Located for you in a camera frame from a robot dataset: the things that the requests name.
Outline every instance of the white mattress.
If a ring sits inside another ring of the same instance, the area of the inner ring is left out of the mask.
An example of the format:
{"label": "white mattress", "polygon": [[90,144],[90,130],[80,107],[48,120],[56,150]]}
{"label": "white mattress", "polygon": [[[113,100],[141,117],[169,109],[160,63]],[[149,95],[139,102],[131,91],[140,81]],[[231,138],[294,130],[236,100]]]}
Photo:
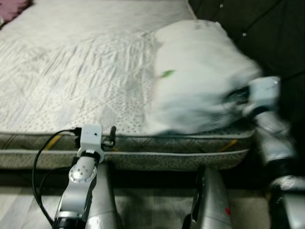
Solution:
{"label": "white mattress", "polygon": [[191,18],[184,0],[35,0],[0,30],[0,131],[144,134],[154,32]]}

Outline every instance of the pink fabric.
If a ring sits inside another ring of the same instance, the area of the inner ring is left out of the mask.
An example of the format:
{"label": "pink fabric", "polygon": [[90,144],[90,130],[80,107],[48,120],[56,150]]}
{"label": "pink fabric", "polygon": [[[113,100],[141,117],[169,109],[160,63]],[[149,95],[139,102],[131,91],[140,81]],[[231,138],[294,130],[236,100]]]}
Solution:
{"label": "pink fabric", "polygon": [[30,1],[31,0],[0,0],[0,17],[4,19],[4,22],[13,20],[28,7]]}

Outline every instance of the gray floor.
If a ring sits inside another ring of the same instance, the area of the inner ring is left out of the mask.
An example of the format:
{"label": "gray floor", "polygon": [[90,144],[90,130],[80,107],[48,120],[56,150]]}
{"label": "gray floor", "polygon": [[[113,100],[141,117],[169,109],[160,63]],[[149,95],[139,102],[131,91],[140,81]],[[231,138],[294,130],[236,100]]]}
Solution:
{"label": "gray floor", "polygon": [[[52,216],[61,192],[44,196]],[[268,229],[267,202],[259,192],[228,190],[235,229]],[[115,200],[124,229],[181,229],[191,210],[190,189],[116,189]],[[30,188],[0,187],[1,229],[50,229]]]}

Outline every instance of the mattress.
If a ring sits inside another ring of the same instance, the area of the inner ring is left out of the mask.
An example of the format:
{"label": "mattress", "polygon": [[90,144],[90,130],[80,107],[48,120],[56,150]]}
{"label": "mattress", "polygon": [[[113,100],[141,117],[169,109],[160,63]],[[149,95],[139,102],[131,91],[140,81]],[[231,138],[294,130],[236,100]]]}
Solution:
{"label": "mattress", "polygon": [[[237,165],[253,135],[244,121],[198,135],[145,133],[154,33],[191,18],[184,0],[34,1],[0,31],[0,167],[30,168],[51,133],[85,123],[101,124],[105,137],[117,127],[106,160],[118,168]],[[66,166],[74,137],[64,135],[50,149],[39,167]]]}

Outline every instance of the dark wall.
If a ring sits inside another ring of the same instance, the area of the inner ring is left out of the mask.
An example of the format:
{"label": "dark wall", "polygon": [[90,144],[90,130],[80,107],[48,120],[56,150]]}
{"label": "dark wall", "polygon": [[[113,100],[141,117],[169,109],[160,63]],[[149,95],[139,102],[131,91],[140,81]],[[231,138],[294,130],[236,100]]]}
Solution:
{"label": "dark wall", "polygon": [[304,0],[189,3],[198,19],[220,22],[238,48],[261,65],[265,75],[282,78],[281,115],[292,123],[294,133],[301,133],[305,116]]}

